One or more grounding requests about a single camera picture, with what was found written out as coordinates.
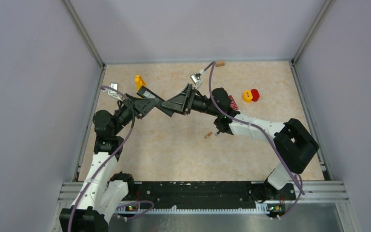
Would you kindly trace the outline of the black remote control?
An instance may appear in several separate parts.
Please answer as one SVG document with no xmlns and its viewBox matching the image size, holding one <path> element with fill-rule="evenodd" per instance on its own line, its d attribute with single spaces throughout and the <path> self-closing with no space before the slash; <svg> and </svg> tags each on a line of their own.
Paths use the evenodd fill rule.
<svg viewBox="0 0 371 232">
<path fill-rule="evenodd" d="M 162 104 L 165 100 L 163 98 L 161 98 L 160 96 L 158 96 L 153 91 L 151 91 L 149 88 L 147 88 L 145 86 L 142 86 L 142 87 L 140 87 L 140 89 L 137 91 L 136 94 L 138 96 L 142 97 L 142 98 L 154 100 L 156 102 L 155 108 L 157 108 L 158 110 L 160 110 L 161 112 L 163 112 L 165 115 L 167 115 L 169 117 L 173 116 L 174 112 L 172 110 L 169 110 L 169 109 L 164 108 L 162 106 Z"/>
</svg>

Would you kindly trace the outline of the white remote control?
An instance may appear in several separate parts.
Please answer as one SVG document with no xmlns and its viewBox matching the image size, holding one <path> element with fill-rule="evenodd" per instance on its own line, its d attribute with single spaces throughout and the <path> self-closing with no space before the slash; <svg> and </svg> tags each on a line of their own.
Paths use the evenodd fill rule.
<svg viewBox="0 0 371 232">
<path fill-rule="evenodd" d="M 234 100 L 233 96 L 232 96 L 232 95 L 229 95 L 228 97 L 229 97 L 230 100 L 231 100 L 231 103 L 230 103 L 231 108 L 232 108 L 233 110 L 235 110 L 235 111 L 239 111 L 239 107 L 238 107 L 236 101 Z"/>
</svg>

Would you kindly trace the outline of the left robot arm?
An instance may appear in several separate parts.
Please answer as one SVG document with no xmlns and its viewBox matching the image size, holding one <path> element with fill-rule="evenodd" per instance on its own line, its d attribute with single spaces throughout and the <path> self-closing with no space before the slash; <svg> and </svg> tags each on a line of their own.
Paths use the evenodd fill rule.
<svg viewBox="0 0 371 232">
<path fill-rule="evenodd" d="M 110 180 L 123 145 L 131 135 L 135 119 L 146 116 L 158 98 L 136 98 L 128 94 L 113 114 L 99 110 L 93 115 L 96 140 L 87 177 L 70 207 L 59 215 L 64 232 L 106 232 L 120 202 L 134 197 L 136 188 L 124 174 Z"/>
</svg>

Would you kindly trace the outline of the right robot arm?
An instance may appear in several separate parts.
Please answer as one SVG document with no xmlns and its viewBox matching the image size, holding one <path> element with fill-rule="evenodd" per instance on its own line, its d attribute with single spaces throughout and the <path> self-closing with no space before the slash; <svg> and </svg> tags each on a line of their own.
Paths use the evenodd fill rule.
<svg viewBox="0 0 371 232">
<path fill-rule="evenodd" d="M 188 84 L 181 93 L 163 101 L 162 107 L 183 115 L 191 111 L 212 115 L 216 117 L 214 125 L 220 133 L 268 142 L 280 163 L 266 179 L 265 195 L 277 199 L 290 180 L 303 192 L 300 175 L 319 150 L 314 137 L 295 118 L 287 122 L 261 120 L 234 110 L 231 102 L 232 99 L 222 87 L 215 88 L 207 97 Z"/>
</svg>

